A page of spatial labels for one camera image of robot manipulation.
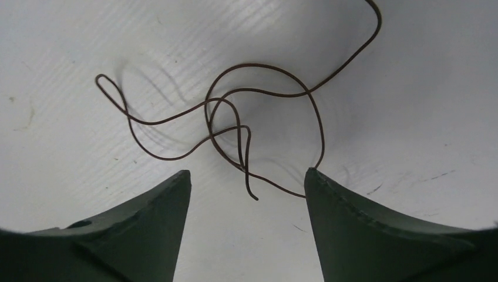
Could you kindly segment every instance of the white surface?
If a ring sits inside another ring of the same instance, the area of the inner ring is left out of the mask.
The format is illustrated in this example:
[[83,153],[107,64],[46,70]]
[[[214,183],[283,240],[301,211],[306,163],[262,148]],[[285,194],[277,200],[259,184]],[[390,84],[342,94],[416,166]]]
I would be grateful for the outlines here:
[[[493,225],[498,2],[378,5],[377,40],[315,94],[327,131],[321,171],[412,216]],[[303,199],[251,180],[261,199],[251,200],[243,174],[209,144],[179,162],[148,157],[93,78],[121,79],[152,120],[203,100],[211,81],[241,62],[282,66],[312,86],[374,27],[362,0],[1,1],[0,226],[65,227],[190,169],[176,281],[322,281]],[[298,90],[273,73],[241,70],[218,94],[238,86]],[[252,171],[303,192],[319,148],[309,101],[249,93],[233,101],[253,129]],[[233,121],[222,110],[218,127]],[[160,146],[142,137],[168,156],[207,133],[201,111],[157,129],[147,133]]]

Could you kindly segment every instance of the dark green plastic part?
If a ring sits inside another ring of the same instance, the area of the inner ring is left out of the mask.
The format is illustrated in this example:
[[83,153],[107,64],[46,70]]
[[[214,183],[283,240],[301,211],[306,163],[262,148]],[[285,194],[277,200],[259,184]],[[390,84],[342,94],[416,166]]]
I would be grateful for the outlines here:
[[173,281],[190,189],[184,170],[67,229],[0,230],[0,281]]
[[419,220],[309,169],[304,184],[325,282],[498,281],[498,229]]

